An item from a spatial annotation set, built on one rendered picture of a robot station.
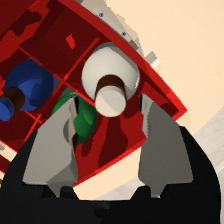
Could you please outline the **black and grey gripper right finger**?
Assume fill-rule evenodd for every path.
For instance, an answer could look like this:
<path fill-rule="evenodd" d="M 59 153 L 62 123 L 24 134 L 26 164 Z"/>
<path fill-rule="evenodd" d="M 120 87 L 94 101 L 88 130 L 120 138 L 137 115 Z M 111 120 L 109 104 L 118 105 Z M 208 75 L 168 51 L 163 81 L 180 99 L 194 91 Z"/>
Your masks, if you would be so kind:
<path fill-rule="evenodd" d="M 151 197 L 182 202 L 204 219 L 220 224 L 221 190 L 215 169 L 185 126 L 180 126 L 145 93 L 140 94 L 142 131 L 138 178 Z"/>

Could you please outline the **dark blue bottle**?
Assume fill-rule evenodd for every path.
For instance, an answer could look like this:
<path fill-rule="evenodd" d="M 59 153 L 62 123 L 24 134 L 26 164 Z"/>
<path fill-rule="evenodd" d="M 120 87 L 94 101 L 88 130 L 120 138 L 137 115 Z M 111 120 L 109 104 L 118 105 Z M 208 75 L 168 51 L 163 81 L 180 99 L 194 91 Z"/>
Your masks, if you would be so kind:
<path fill-rule="evenodd" d="M 0 96 L 0 119 L 8 121 L 21 111 L 41 107 L 60 81 L 31 58 L 9 72 Z"/>

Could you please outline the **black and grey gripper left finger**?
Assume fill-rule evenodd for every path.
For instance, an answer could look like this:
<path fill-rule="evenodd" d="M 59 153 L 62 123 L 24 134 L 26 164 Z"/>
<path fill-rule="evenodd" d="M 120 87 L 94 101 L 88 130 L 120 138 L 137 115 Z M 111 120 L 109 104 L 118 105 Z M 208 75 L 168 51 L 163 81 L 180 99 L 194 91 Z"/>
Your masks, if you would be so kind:
<path fill-rule="evenodd" d="M 74 96 L 33 131 L 17 152 L 0 187 L 0 224 L 8 224 L 29 202 L 59 197 L 64 185 L 74 190 L 78 165 L 72 137 L 76 132 L 73 120 L 77 114 L 79 99 Z"/>

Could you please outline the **green bottle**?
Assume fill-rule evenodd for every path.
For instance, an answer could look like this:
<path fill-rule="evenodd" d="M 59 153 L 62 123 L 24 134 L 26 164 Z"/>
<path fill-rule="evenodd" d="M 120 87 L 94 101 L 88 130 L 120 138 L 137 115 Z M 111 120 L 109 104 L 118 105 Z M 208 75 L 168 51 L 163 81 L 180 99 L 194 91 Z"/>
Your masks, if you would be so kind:
<path fill-rule="evenodd" d="M 72 137 L 74 154 L 76 146 L 87 141 L 96 128 L 97 109 L 67 86 L 51 111 L 50 117 L 72 97 L 79 99 L 79 114 L 74 119 L 76 133 Z"/>

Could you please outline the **red plastic bottle crate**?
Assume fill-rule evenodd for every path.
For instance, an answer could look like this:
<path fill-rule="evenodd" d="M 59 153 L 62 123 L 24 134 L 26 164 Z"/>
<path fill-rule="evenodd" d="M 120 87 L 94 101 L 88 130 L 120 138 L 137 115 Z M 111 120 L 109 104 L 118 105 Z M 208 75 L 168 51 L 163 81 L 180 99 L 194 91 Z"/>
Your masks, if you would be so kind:
<path fill-rule="evenodd" d="M 75 0 L 0 0 L 0 96 L 12 68 L 29 58 L 61 81 L 38 109 L 19 110 L 8 121 L 0 119 L 0 141 L 16 153 L 49 119 L 67 86 L 96 107 L 82 85 L 82 70 L 92 52 L 107 42 L 113 42 L 144 72 L 139 68 L 139 86 L 126 101 L 124 111 L 116 117 L 98 112 L 94 133 L 76 146 L 78 180 L 74 187 L 119 162 L 147 140 L 142 131 L 140 94 L 145 93 L 175 121 L 188 110 L 136 50 Z"/>

